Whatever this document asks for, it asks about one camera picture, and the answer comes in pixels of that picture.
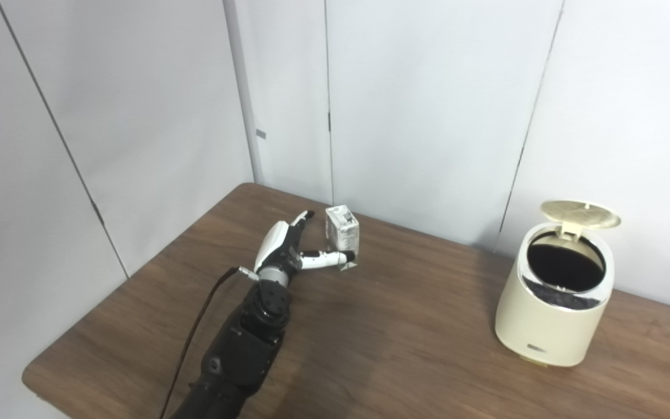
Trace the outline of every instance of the robotic hand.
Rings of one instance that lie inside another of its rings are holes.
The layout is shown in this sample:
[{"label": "robotic hand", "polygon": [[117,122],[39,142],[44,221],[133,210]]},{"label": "robotic hand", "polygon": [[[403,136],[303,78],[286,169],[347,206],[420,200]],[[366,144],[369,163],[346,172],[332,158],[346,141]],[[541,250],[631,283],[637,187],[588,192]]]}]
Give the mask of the robotic hand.
[{"label": "robotic hand", "polygon": [[292,223],[277,222],[263,240],[254,271],[238,269],[256,283],[216,334],[202,358],[199,379],[172,419],[237,417],[247,398],[260,390],[281,349],[293,276],[355,259],[352,251],[300,252],[301,233],[313,215],[305,211]]}]

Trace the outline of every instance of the cream trash can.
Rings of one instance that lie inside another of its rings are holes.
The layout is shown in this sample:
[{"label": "cream trash can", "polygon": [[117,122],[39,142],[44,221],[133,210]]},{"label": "cream trash can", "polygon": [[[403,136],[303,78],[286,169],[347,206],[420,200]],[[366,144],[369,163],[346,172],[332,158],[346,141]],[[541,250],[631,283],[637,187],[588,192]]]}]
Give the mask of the cream trash can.
[{"label": "cream trash can", "polygon": [[603,207],[547,201],[552,220],[523,239],[500,296],[495,332],[500,342],[537,363],[571,367],[585,358],[614,287],[611,250],[587,230],[621,222]]}]

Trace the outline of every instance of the black cable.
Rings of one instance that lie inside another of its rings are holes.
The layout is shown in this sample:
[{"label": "black cable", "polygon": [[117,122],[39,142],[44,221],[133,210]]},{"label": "black cable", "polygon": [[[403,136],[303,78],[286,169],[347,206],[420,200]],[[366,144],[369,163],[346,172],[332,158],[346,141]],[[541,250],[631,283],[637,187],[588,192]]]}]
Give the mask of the black cable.
[{"label": "black cable", "polygon": [[159,419],[164,419],[165,417],[165,412],[167,411],[167,407],[170,404],[170,399],[172,398],[172,392],[175,390],[175,384],[177,384],[177,377],[180,375],[180,370],[183,369],[183,361],[186,360],[188,349],[191,347],[191,342],[193,342],[193,336],[195,336],[196,329],[198,328],[200,321],[203,319],[203,315],[205,315],[205,310],[208,308],[208,304],[211,303],[213,295],[216,294],[216,290],[219,289],[221,284],[223,284],[226,279],[236,274],[237,271],[239,271],[239,268],[229,268],[229,270],[226,271],[226,273],[223,274],[215,284],[213,284],[213,288],[211,288],[211,291],[208,293],[208,297],[205,298],[205,302],[203,302],[203,306],[198,312],[198,316],[196,317],[196,320],[191,327],[191,331],[188,333],[186,344],[183,346],[183,351],[180,352],[180,358],[178,359],[177,366],[175,367],[175,374],[172,377],[172,384],[170,384],[170,390],[167,392],[167,398],[165,398],[165,404],[162,406],[162,412],[159,414]]}]

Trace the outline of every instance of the white wall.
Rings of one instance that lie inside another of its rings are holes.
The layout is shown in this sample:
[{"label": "white wall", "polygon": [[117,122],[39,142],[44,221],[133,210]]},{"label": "white wall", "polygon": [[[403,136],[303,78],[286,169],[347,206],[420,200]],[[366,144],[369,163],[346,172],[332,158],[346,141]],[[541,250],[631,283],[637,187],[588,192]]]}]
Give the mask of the white wall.
[{"label": "white wall", "polygon": [[128,274],[252,180],[221,0],[3,0]]},{"label": "white wall", "polygon": [[64,417],[22,371],[124,280],[0,15],[0,419]]},{"label": "white wall", "polygon": [[250,92],[258,183],[332,202],[324,0],[230,0]]},{"label": "white wall", "polygon": [[492,248],[560,8],[328,2],[335,202]]},{"label": "white wall", "polygon": [[566,1],[499,250],[551,198],[616,210],[617,288],[670,303],[670,0]]}]

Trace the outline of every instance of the robotic arm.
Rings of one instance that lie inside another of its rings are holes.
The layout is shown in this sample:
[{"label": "robotic arm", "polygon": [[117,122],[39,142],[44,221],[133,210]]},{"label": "robotic arm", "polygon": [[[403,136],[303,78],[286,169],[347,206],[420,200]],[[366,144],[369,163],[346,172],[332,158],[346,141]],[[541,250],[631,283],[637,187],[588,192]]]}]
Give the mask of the robotic arm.
[{"label": "robotic arm", "polygon": [[248,397],[263,385],[281,349],[290,320],[287,287],[303,269],[324,268],[355,259],[352,251],[300,252],[305,211],[291,222],[277,222],[268,231],[255,268],[239,271],[256,281],[216,334],[201,361],[199,379],[172,419],[234,419]]}]

